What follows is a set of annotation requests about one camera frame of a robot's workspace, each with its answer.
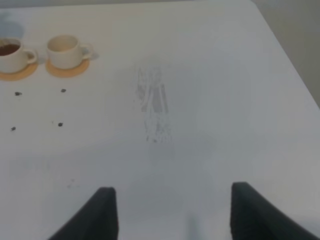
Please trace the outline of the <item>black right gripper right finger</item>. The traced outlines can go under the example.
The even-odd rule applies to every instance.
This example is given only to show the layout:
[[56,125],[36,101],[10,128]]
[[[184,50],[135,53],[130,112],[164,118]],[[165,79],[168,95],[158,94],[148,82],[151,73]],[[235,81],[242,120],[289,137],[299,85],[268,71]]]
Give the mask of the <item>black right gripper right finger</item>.
[[230,231],[233,240],[319,239],[247,182],[234,182],[231,186]]

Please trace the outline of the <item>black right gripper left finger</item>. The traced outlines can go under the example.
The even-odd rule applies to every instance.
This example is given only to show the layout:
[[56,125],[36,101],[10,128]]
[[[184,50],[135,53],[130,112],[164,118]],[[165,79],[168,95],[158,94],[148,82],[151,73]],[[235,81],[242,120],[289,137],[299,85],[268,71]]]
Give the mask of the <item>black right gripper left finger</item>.
[[119,219],[113,187],[101,187],[51,240],[117,240]]

